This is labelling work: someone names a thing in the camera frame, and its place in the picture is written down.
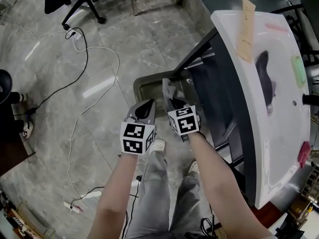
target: chair wheel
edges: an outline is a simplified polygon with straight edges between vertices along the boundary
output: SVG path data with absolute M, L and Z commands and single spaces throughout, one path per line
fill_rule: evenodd
M 100 17 L 100 18 L 98 19 L 98 22 L 99 22 L 100 24 L 104 24 L 104 23 L 106 22 L 106 18 Z
M 63 29 L 66 30 L 66 31 L 68 31 L 68 30 L 70 29 L 70 26 L 69 26 L 68 24 L 64 24 L 64 25 L 63 25 Z

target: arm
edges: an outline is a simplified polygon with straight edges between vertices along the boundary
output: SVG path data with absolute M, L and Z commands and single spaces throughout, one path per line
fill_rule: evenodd
M 128 206 L 138 156 L 123 154 L 99 200 L 88 239 L 118 239 Z
M 189 134 L 204 191 L 227 238 L 261 239 L 272 234 L 260 224 L 240 193 L 235 176 L 216 150 L 198 133 Z

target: shoe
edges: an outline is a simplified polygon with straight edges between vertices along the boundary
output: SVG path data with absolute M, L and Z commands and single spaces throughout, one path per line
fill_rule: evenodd
M 28 94 L 19 94 L 19 95 L 20 95 L 20 99 L 18 104 L 21 104 L 28 100 Z
M 197 165 L 197 161 L 194 161 L 191 166 L 190 166 L 190 169 L 188 171 L 189 173 L 190 172 L 196 172 L 199 174 L 199 169 L 198 169 L 198 165 Z
M 150 146 L 150 153 L 152 153 L 153 151 L 158 151 L 162 154 L 164 154 L 164 150 L 165 150 L 165 141 L 164 140 L 155 140 L 151 146 Z
M 23 127 L 23 137 L 25 139 L 28 139 L 31 136 L 33 130 L 33 122 L 28 121 L 28 122 L 24 122 L 24 127 Z

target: gray tile floor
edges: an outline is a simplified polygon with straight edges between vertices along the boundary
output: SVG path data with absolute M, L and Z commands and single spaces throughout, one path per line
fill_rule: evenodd
M 70 175 L 80 194 L 104 186 L 119 159 L 121 121 L 136 103 L 134 80 L 173 70 L 201 39 L 186 11 L 174 5 L 174 0 L 140 0 L 138 6 L 142 13 L 134 16 L 130 0 L 99 0 L 97 11 L 107 17 L 106 24 L 98 24 L 87 10 L 80 10 L 70 20 L 71 27 L 83 29 L 89 47 L 111 48 L 120 59 L 113 88 L 80 117 L 73 135 Z M 13 90 L 29 94 L 29 108 L 76 79 L 86 55 L 76 52 L 72 41 L 64 39 L 64 33 L 35 39 L 14 24 L 33 31 L 35 36 L 61 31 L 60 23 L 69 10 L 69 6 L 63 6 L 46 15 L 44 0 L 19 0 L 1 19 L 6 30 L 0 66 L 11 73 Z M 76 45 L 84 49 L 83 40 Z M 77 239 L 86 237 L 92 221 L 82 214 L 70 216 L 63 206 L 63 201 L 70 202 L 77 197 L 67 175 L 70 136 L 79 113 L 109 85 L 86 98 L 83 93 L 114 77 L 117 69 L 112 52 L 102 49 L 88 52 L 88 67 L 81 79 L 54 95 L 33 116 L 35 129 L 27 144 L 36 155 L 0 178 L 1 186 L 16 205 L 26 202 L 34 215 L 59 236 Z M 24 111 L 17 107 L 14 110 Z M 166 118 L 157 119 L 156 124 L 158 138 L 167 142 L 173 209 L 182 174 L 193 156 L 189 144 L 181 142 Z M 142 174 L 146 161 L 147 157 L 139 160 L 136 175 Z M 97 199 L 87 200 L 87 204 L 94 213 Z M 81 202 L 78 205 L 90 216 L 85 205 Z M 202 208 L 204 212 L 208 210 L 204 198 Z

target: green sponge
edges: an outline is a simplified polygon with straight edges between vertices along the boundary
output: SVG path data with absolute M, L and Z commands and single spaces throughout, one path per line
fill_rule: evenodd
M 291 64 L 294 69 L 297 86 L 301 89 L 307 80 L 303 59 L 299 55 L 291 56 Z

